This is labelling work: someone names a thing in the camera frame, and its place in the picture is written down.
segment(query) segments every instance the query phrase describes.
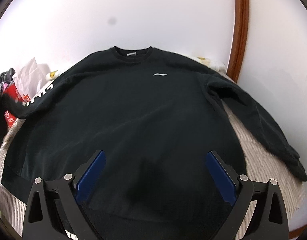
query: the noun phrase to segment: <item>white plastic bag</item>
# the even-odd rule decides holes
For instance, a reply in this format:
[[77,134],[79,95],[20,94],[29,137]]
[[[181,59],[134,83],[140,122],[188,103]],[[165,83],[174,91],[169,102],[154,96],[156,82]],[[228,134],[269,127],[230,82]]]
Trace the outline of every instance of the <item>white plastic bag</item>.
[[23,68],[16,69],[12,78],[23,100],[30,101],[47,83],[46,74],[48,72],[50,72],[48,65],[37,64],[35,58]]

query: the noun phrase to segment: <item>red bag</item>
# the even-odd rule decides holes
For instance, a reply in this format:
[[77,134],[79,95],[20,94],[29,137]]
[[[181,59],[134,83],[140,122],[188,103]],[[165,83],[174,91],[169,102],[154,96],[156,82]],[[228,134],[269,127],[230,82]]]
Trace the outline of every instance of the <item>red bag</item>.
[[[13,99],[18,99],[19,101],[23,102],[23,99],[15,87],[15,84],[10,85],[3,93],[9,95]],[[14,124],[16,117],[7,110],[5,112],[5,119],[8,127],[11,127]]]

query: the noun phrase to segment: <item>blue gripper pad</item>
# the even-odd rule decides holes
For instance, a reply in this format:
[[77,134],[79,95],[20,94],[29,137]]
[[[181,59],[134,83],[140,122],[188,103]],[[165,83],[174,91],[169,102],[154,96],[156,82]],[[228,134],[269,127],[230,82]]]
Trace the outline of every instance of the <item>blue gripper pad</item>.
[[237,199],[234,183],[212,152],[207,153],[205,161],[207,169],[211,174],[223,200],[233,206]]
[[104,151],[100,151],[77,182],[75,199],[78,204],[81,204],[82,201],[88,200],[105,165],[106,155]]

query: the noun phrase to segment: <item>round metal pin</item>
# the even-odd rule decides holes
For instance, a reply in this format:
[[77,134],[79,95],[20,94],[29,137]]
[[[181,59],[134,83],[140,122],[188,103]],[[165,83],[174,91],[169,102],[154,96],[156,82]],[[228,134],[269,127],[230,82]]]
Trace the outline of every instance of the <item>round metal pin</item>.
[[271,179],[271,180],[270,180],[270,183],[271,183],[272,185],[277,185],[277,180]]
[[38,178],[36,178],[36,179],[34,180],[34,182],[35,182],[36,184],[39,184],[41,181],[42,181],[42,178],[40,178],[40,177],[38,177]]
[[243,181],[247,181],[247,180],[248,180],[248,177],[247,177],[247,175],[245,175],[245,174],[241,174],[241,175],[239,176],[239,178],[240,178],[241,180],[243,180]]
[[65,179],[65,180],[70,180],[70,179],[72,179],[72,174],[71,174],[71,173],[66,174],[66,175],[64,176],[64,179]]

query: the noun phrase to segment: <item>black sweatshirt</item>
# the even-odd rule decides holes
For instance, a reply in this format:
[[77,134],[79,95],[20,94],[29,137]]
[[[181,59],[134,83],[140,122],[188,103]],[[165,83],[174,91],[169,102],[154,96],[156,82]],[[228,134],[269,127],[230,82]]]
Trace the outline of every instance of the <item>black sweatshirt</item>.
[[27,203],[36,177],[60,179],[104,150],[106,167],[83,205],[104,239],[208,239],[231,209],[204,165],[206,153],[217,151],[246,174],[221,100],[307,181],[277,123],[239,86],[178,54],[114,47],[89,55],[25,106],[4,97],[27,120],[7,152],[2,185]]

